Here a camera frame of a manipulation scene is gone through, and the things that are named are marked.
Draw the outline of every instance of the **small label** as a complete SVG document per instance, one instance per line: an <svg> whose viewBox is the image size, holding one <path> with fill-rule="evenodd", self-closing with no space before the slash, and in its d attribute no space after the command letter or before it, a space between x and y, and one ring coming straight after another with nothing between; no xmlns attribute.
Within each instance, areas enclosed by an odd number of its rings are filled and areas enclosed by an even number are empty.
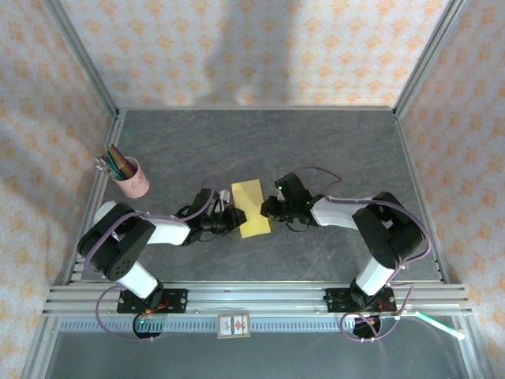
<svg viewBox="0 0 505 379"><path fill-rule="evenodd" d="M218 338L251 336L251 321L247 313L218 316Z"/></svg>

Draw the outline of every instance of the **pencil cup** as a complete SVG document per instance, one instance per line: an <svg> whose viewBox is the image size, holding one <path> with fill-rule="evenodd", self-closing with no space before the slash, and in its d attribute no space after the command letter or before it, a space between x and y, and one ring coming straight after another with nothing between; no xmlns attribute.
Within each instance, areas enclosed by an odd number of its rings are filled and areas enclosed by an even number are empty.
<svg viewBox="0 0 505 379"><path fill-rule="evenodd" d="M140 168L140 164L135 158L131 156L125 157L136 169L137 172L130 179L126 180L114 180L119 188L125 193L130 199L137 199L138 197L144 196L149 190L149 181L145 177L144 172Z"/></svg>

